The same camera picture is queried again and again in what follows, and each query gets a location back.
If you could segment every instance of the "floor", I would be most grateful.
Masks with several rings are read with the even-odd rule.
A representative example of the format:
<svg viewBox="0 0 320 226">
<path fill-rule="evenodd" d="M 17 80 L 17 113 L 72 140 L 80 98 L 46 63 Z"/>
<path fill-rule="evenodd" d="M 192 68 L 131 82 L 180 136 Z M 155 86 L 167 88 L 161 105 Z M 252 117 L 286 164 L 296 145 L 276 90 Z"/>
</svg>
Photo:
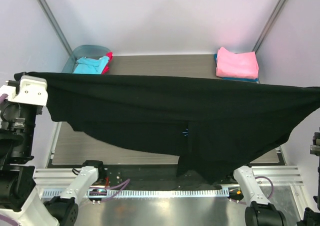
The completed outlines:
<svg viewBox="0 0 320 226">
<path fill-rule="evenodd" d="M 114 75 L 157 75 L 196 78 L 215 76 L 213 55 L 119 56 L 110 64 Z M 107 164 L 177 164 L 178 157 L 137 152 L 97 141 L 84 133 L 74 132 L 63 122 L 56 143 L 53 164 L 82 164 L 87 159 Z M 276 150 L 256 159 L 255 163 L 278 163 Z"/>
</svg>

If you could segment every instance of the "metal plate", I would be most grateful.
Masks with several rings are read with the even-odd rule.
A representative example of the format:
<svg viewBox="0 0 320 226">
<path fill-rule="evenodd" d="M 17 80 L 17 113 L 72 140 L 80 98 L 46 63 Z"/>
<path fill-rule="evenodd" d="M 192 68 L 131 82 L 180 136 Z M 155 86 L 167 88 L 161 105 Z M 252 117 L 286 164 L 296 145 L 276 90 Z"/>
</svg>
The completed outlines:
<svg viewBox="0 0 320 226">
<path fill-rule="evenodd" d="M 270 187 L 263 191 L 268 194 Z M 94 205 L 88 201 L 79 206 L 77 226 L 245 226 L 246 205 L 221 197 L 115 199 Z M 276 187 L 271 202 L 285 214 L 288 225 L 299 220 L 289 186 Z"/>
</svg>

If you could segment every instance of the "blue folded cloth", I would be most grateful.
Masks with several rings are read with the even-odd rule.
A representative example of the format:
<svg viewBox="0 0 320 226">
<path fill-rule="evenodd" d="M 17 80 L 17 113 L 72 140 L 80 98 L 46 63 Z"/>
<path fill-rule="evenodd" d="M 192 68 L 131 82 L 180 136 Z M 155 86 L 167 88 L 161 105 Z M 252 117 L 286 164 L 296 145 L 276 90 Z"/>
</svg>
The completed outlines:
<svg viewBox="0 0 320 226">
<path fill-rule="evenodd" d="M 100 59 L 92 59 L 81 57 L 76 62 L 78 63 L 73 73 L 76 74 L 101 74 L 106 64 L 109 61 L 109 57 L 104 56 Z"/>
<path fill-rule="evenodd" d="M 213 55 L 213 58 L 214 58 L 215 63 L 217 63 L 217 57 L 218 57 L 218 54 L 215 53 L 215 54 Z M 245 81 L 245 82 L 257 82 L 257 81 L 258 81 L 258 78 L 248 79 L 248 78 L 237 78 L 237 77 L 222 77 L 222 79 L 225 79 L 225 80 L 236 80 L 236 81 Z"/>
</svg>

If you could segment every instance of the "teal container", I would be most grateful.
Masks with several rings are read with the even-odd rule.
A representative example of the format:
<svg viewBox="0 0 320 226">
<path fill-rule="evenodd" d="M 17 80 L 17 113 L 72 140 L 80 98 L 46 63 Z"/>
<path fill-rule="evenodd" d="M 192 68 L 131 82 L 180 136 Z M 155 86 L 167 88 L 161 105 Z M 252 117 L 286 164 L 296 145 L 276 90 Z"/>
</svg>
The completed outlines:
<svg viewBox="0 0 320 226">
<path fill-rule="evenodd" d="M 99 59 L 110 52 L 107 47 L 95 46 L 95 45 L 82 45 L 74 49 L 69 59 L 67 60 L 62 73 L 72 73 L 77 67 L 77 60 L 81 57 L 87 57 L 92 59 Z"/>
</svg>

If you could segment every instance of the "red cloth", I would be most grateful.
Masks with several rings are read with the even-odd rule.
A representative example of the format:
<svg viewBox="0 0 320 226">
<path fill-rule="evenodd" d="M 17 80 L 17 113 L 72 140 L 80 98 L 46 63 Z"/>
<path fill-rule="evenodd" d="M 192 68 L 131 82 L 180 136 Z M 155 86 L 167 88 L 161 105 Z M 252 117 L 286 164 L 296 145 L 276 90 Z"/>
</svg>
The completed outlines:
<svg viewBox="0 0 320 226">
<path fill-rule="evenodd" d="M 111 62 L 112 58 L 114 57 L 112 52 L 108 52 L 108 53 L 106 54 L 106 56 L 109 57 L 109 61 L 108 61 L 108 63 L 106 64 L 106 66 L 104 67 L 104 69 L 103 69 L 103 71 L 102 71 L 101 74 L 104 74 L 104 73 L 106 73 L 106 72 L 109 70 L 109 66 L 108 66 L 108 65 L 109 65 L 109 63 Z"/>
</svg>

